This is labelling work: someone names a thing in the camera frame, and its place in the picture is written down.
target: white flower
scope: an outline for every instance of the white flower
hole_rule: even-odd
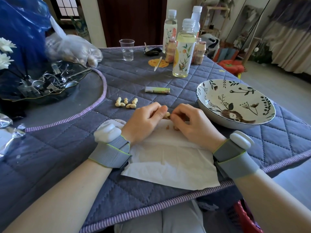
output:
[[[0,54],[0,70],[2,69],[8,69],[10,62],[14,60],[10,60],[11,57],[7,56],[5,53]]]
[[[0,50],[2,52],[9,52],[13,53],[11,48],[16,48],[16,45],[13,44],[11,41],[6,40],[4,38],[0,38]]]

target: wrist-worn device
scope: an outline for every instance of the wrist-worn device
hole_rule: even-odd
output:
[[[246,152],[254,141],[241,131],[235,131],[214,153],[216,166],[223,176],[236,179],[256,172],[259,166]]]
[[[94,132],[98,145],[89,159],[105,167],[123,168],[131,157],[130,142],[121,135],[121,129],[113,123],[113,120],[108,120]]]

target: white bowl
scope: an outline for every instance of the white bowl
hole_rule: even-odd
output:
[[[231,80],[208,80],[196,88],[201,110],[227,128],[246,129],[270,122],[273,103],[259,91]]]

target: forearm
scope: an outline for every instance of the forearm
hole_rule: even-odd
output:
[[[27,208],[4,231],[78,233],[111,172],[86,160]]]
[[[311,211],[262,170],[234,182],[265,233],[310,232]]]

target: white paper napkin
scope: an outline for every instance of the white paper napkin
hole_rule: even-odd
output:
[[[220,185],[212,153],[188,141],[170,120],[162,120],[130,154],[121,175],[188,190]]]

